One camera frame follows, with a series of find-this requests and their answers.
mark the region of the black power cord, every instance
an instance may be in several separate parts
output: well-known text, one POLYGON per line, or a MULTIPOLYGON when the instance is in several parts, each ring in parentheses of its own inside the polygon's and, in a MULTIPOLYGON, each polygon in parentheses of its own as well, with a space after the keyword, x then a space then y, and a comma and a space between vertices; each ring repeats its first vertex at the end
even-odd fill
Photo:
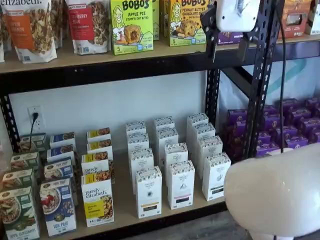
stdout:
POLYGON ((283 100, 284 100, 284 88, 285 88, 285 77, 286 77, 286 38, 285 38, 285 30, 282 25, 282 16, 279 14, 277 7, 275 8, 275 13, 278 17, 278 21, 280 24, 281 36, 282 36, 282 46, 283 46, 283 62, 282 62, 282 76, 281 76, 281 90, 280 90, 280 135, 281 135, 281 143, 280 149, 281 153, 284 152, 284 109, 283 109, 283 100))
POLYGON ((34 130, 34 125, 35 125, 36 120, 37 120, 38 117, 39 117, 39 113, 37 113, 37 112, 32 113, 32 117, 33 117, 33 120, 32 120, 31 131, 30 131, 29 152, 30 152, 30 150, 31 150, 32 131, 34 130))

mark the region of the yellow bobo's box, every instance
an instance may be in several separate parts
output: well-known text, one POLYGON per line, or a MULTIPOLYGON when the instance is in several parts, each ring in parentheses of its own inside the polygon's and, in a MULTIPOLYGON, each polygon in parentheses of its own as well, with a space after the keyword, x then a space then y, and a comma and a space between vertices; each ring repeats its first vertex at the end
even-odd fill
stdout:
POLYGON ((111 0, 115 55, 154 49, 152 0, 111 0))
POLYGON ((168 35, 170 46, 206 43, 200 14, 208 9, 209 0, 170 0, 168 35))

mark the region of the green bobo's box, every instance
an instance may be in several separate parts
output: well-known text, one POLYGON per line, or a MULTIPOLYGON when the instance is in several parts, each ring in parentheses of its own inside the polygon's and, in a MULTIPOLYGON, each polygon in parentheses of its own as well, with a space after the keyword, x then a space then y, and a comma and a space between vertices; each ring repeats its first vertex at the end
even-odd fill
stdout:
POLYGON ((160 0, 152 0, 152 7, 153 7, 153 40, 159 40, 159 33, 160 33, 160 0))
POLYGON ((115 55, 154 49, 152 0, 111 0, 115 55))

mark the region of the white wall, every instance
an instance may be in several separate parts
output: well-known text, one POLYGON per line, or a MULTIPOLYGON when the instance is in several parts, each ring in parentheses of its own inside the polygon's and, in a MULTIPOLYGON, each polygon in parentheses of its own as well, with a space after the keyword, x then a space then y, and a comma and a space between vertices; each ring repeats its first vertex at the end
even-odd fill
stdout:
POLYGON ((0 110, 0 175, 1 170, 4 170, 9 165, 9 159, 12 156, 12 146, 9 140, 9 135, 7 131, 7 127, 5 124, 5 120, 0 110))
POLYGON ((110 127, 115 150, 126 148, 124 124, 173 116, 185 137, 186 117, 204 111, 206 72, 191 72, 11 94, 19 134, 29 134, 28 107, 41 106, 48 135, 75 131, 80 153, 85 132, 110 127))

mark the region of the green oatmeal box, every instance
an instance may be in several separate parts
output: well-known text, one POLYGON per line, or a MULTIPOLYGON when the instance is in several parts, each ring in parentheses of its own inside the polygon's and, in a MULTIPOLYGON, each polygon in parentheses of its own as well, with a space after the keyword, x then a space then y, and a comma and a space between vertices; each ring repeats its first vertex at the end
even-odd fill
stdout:
POLYGON ((8 240, 40 238, 35 206, 31 186, 0 191, 0 218, 8 240))
POLYGON ((111 0, 115 55, 154 49, 152 0, 111 0))

